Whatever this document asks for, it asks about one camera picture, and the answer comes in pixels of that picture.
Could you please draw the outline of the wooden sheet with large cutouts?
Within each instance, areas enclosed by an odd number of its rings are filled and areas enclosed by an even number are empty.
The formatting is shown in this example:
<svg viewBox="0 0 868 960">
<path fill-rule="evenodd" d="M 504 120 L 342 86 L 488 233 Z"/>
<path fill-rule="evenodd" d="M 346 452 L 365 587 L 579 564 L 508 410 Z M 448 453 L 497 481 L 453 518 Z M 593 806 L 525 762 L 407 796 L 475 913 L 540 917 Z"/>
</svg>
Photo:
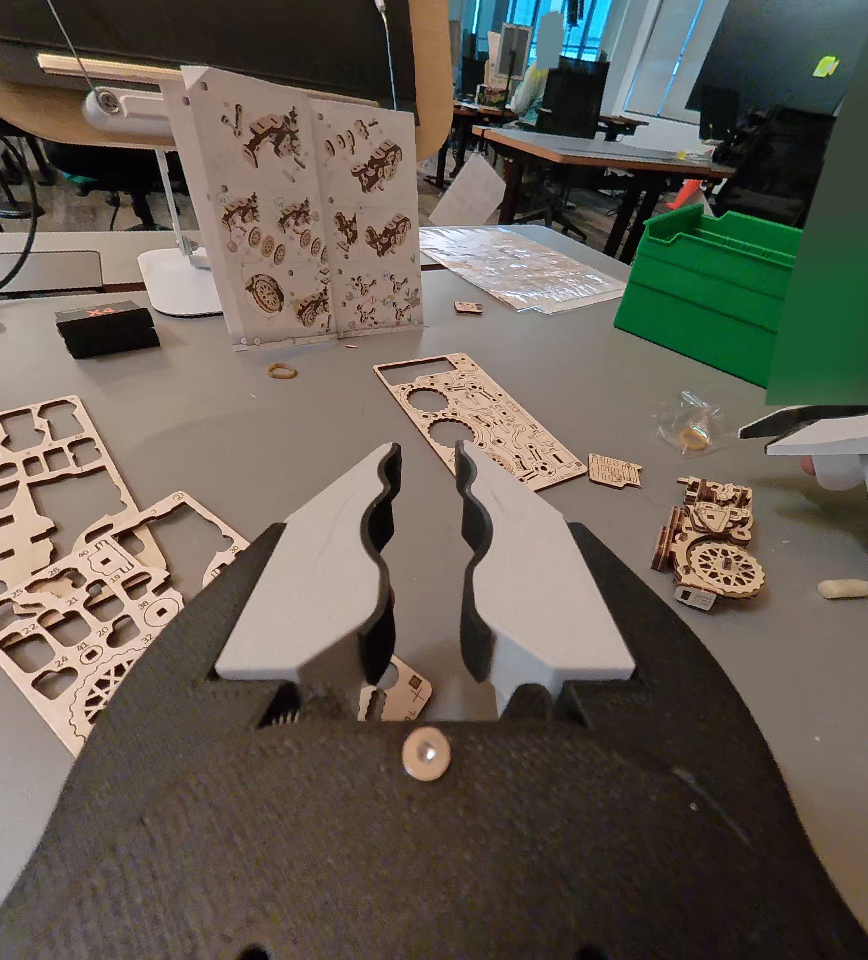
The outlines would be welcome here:
<svg viewBox="0 0 868 960">
<path fill-rule="evenodd" d="M 135 500 L 81 400 L 71 394 L 0 412 L 0 584 L 14 588 L 49 565 L 56 522 L 36 486 L 103 474 L 124 509 Z"/>
</svg>

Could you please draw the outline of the clear plastic wrapper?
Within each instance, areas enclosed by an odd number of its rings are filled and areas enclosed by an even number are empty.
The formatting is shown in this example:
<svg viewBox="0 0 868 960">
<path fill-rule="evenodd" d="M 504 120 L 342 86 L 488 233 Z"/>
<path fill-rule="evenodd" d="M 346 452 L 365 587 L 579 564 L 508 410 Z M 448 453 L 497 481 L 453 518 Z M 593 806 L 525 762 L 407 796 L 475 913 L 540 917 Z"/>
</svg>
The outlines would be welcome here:
<svg viewBox="0 0 868 960">
<path fill-rule="evenodd" d="M 627 283 L 506 229 L 424 226 L 420 250 L 512 309 L 548 316 L 620 299 Z"/>
</svg>

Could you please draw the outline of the grey flat keyboard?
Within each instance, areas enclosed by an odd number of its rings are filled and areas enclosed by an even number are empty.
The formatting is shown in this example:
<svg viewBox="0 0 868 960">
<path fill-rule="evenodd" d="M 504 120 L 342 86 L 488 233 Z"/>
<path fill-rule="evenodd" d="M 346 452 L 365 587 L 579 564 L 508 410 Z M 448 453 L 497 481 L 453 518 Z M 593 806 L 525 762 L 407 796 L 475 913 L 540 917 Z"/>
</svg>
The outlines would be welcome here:
<svg viewBox="0 0 868 960">
<path fill-rule="evenodd" d="M 14 266 L 18 253 L 0 253 L 0 279 Z M 102 260 L 95 250 L 33 251 L 0 294 L 101 291 Z"/>
</svg>

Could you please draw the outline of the plain black box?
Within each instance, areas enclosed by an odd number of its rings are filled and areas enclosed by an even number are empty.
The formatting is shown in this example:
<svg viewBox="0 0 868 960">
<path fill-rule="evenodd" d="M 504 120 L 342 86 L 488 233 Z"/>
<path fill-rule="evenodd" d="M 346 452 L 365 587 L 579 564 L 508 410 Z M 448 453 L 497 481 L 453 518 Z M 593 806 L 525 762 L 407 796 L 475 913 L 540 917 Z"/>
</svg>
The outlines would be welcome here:
<svg viewBox="0 0 868 960">
<path fill-rule="evenodd" d="M 140 326 L 132 322 L 124 325 L 74 321 L 59 323 L 56 331 L 68 354 L 79 361 L 158 349 L 161 346 L 152 325 Z"/>
</svg>

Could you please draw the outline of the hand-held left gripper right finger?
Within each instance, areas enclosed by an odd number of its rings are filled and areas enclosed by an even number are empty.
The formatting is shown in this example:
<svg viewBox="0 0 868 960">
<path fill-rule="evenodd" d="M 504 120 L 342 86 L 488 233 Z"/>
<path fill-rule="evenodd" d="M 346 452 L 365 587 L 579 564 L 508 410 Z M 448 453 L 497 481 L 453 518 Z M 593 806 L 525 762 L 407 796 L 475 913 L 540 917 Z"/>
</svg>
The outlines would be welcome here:
<svg viewBox="0 0 868 960">
<path fill-rule="evenodd" d="M 517 690 L 556 702 L 568 682 L 625 682 L 634 659 L 563 515 L 471 441 L 455 445 L 464 665 L 498 715 Z"/>
</svg>

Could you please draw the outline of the assembly instruction sheet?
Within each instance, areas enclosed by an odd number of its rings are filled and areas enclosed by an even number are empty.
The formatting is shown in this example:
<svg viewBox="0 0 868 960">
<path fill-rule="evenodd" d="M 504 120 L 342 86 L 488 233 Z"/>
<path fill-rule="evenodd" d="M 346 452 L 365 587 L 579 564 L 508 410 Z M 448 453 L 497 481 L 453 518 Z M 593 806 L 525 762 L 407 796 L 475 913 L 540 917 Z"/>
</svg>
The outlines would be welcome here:
<svg viewBox="0 0 868 960">
<path fill-rule="evenodd" d="M 233 349 L 422 329 L 415 116 L 180 76 L 161 91 Z"/>
</svg>

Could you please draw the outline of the wooden sheet with gear parts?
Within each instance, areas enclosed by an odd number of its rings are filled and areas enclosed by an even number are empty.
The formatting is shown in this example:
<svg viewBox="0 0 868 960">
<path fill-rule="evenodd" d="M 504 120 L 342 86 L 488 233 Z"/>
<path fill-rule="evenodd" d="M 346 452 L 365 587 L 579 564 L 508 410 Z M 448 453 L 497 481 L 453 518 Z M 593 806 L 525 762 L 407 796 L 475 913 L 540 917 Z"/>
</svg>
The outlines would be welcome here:
<svg viewBox="0 0 868 960">
<path fill-rule="evenodd" d="M 0 666 L 73 757 L 184 601 L 112 536 L 0 597 Z"/>
</svg>

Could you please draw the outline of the green plastic bin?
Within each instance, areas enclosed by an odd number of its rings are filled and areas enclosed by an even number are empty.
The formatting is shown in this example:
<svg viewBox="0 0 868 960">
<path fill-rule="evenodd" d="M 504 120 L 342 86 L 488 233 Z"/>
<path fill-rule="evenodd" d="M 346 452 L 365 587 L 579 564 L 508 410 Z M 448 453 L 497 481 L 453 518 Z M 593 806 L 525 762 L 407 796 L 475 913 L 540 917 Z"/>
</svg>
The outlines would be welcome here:
<svg viewBox="0 0 868 960">
<path fill-rule="evenodd" d="M 802 230 L 698 204 L 649 220 L 614 325 L 761 388 Z"/>
</svg>

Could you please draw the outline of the wooden sheet with round holes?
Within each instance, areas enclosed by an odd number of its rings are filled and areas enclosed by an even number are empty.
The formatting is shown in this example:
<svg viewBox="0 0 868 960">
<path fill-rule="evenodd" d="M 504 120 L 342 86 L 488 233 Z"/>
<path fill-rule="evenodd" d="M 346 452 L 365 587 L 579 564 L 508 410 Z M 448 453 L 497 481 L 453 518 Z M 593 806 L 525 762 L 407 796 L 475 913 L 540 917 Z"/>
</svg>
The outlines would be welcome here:
<svg viewBox="0 0 868 960">
<path fill-rule="evenodd" d="M 387 379 L 388 373 L 437 363 L 445 363 L 447 370 L 397 385 Z M 452 474 L 454 451 L 435 440 L 432 431 L 438 424 L 464 426 L 479 450 L 534 492 L 587 474 L 585 462 L 465 353 L 381 364 L 373 371 Z"/>
</svg>

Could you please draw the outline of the large black desk monitor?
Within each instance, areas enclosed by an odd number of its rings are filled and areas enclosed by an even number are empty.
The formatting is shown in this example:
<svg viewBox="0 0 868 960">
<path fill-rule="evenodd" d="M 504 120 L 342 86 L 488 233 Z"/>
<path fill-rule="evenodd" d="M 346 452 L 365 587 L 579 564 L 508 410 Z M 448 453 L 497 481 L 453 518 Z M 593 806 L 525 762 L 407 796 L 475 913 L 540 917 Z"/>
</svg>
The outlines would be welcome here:
<svg viewBox="0 0 868 960">
<path fill-rule="evenodd" d="M 209 66 L 282 86 L 410 110 L 416 104 L 408 2 L 0 1 L 0 81 L 44 89 L 88 86 L 53 77 L 41 53 L 178 68 Z"/>
</svg>

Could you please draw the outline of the white paper sheet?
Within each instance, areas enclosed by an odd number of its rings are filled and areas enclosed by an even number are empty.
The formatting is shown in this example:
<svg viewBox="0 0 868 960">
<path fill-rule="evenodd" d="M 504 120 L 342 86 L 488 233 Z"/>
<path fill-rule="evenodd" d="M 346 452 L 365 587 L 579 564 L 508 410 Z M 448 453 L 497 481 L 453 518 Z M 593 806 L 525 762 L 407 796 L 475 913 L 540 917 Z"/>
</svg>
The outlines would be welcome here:
<svg viewBox="0 0 868 960">
<path fill-rule="evenodd" d="M 482 227 L 499 209 L 505 182 L 484 157 L 474 152 L 430 214 L 436 227 Z"/>
</svg>

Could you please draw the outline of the black box with red print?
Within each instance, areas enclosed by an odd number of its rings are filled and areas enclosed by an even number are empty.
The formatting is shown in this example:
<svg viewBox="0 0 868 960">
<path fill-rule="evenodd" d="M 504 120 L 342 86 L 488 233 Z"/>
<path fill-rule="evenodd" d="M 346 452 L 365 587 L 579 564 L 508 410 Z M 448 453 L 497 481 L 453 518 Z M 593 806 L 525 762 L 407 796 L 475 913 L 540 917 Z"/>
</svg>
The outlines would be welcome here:
<svg viewBox="0 0 868 960">
<path fill-rule="evenodd" d="M 128 299 L 57 312 L 56 329 L 64 338 L 123 338 L 154 330 L 154 324 L 149 308 Z"/>
</svg>

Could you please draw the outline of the wooden model vehicle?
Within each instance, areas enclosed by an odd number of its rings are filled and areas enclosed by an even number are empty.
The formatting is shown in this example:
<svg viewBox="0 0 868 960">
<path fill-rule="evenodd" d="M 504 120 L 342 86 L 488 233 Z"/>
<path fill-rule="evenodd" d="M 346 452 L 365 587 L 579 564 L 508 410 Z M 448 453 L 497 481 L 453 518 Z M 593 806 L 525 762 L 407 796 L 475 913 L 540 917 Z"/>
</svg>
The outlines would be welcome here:
<svg viewBox="0 0 868 960">
<path fill-rule="evenodd" d="M 752 541 L 752 489 L 680 477 L 683 503 L 657 537 L 651 569 L 673 577 L 675 599 L 710 611 L 717 599 L 752 599 L 766 582 L 748 548 Z"/>
</svg>

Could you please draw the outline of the white monitor stand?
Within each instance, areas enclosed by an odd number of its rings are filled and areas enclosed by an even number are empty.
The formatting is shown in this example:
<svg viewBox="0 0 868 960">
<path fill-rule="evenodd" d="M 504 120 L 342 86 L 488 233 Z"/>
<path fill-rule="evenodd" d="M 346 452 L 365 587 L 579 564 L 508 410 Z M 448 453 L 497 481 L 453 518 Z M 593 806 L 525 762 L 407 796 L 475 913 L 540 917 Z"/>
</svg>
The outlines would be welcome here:
<svg viewBox="0 0 868 960">
<path fill-rule="evenodd" d="M 178 89 L 182 80 L 178 70 L 87 61 L 84 75 L 91 92 L 83 103 L 82 113 L 92 127 L 103 134 L 131 141 L 157 138 L 175 147 L 166 94 Z M 150 250 L 138 257 L 151 306 L 158 313 L 174 318 L 220 315 L 223 307 L 207 251 L 193 247 L 180 225 L 165 149 L 155 148 L 154 154 L 176 245 Z"/>
</svg>

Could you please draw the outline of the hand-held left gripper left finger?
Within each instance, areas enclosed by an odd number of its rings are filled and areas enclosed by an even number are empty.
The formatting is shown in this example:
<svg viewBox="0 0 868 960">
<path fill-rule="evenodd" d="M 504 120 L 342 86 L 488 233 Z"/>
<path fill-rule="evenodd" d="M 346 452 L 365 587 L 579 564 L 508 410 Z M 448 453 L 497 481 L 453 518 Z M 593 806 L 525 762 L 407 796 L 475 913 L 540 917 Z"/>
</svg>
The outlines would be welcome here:
<svg viewBox="0 0 868 960">
<path fill-rule="evenodd" d="M 381 445 L 292 513 L 215 662 L 227 681 L 374 686 L 395 646 L 390 572 L 402 453 Z"/>
</svg>

